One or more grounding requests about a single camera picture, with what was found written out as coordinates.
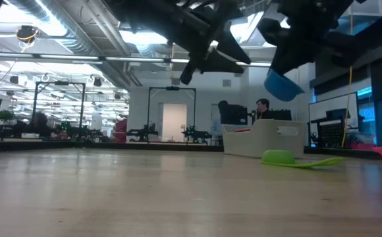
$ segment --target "blue cup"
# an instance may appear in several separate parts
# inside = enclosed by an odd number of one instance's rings
[[[277,74],[270,70],[264,82],[265,89],[270,94],[281,101],[292,101],[297,95],[304,93],[304,90],[286,76]]]

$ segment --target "wooden table surface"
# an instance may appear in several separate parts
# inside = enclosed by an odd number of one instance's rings
[[[305,170],[222,153],[0,153],[5,236],[382,236],[382,161]]]

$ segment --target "white storage bin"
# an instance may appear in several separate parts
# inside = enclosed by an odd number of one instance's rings
[[[257,120],[248,132],[232,132],[241,126],[222,125],[226,154],[261,158],[267,150],[287,150],[296,157],[304,154],[305,128],[303,122]]]

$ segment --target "potted plant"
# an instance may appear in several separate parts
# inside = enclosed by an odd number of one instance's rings
[[[8,125],[8,123],[12,121],[14,118],[15,118],[14,113],[8,110],[0,111],[0,120],[3,122],[1,141],[3,141],[3,138],[5,136],[5,125]]]

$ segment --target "cable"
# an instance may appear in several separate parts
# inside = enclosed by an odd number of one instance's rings
[[[354,15],[350,15],[350,34],[354,34]],[[344,130],[343,130],[343,139],[341,147],[344,147],[344,142],[346,141],[346,135],[348,133],[348,114],[349,114],[349,100],[350,94],[352,93],[352,78],[353,78],[353,68],[350,66],[349,68],[349,93],[348,93],[348,102],[346,104],[346,116],[344,118]]]
[[[80,21],[81,21],[81,23],[83,23],[83,24],[85,24],[85,25],[88,25],[88,24],[93,23],[93,22],[92,22],[93,19],[90,19],[90,20],[88,20],[87,22],[84,22],[84,21],[83,21],[83,8],[84,8],[84,6],[81,6],[81,8],[80,8]]]
[[[39,29],[37,29],[36,32],[34,32],[34,34],[31,35],[31,36],[28,36],[28,37],[26,37],[26,38],[20,38],[20,37],[17,36],[17,39],[19,39],[19,40],[28,40],[28,41],[30,42],[30,40],[31,40],[33,37],[35,37],[38,33],[39,33]]]
[[[21,53],[24,53],[26,50],[27,50],[26,47],[23,48],[22,51],[21,51]],[[2,77],[2,79],[0,79],[0,85],[2,84],[2,81],[3,81],[3,80],[8,76],[8,74],[11,72],[11,70],[14,68],[15,64],[17,64],[17,62],[18,62],[18,58],[15,59],[15,62],[14,62],[13,65],[8,69],[8,71],[7,71],[7,73],[4,75],[4,77]]]

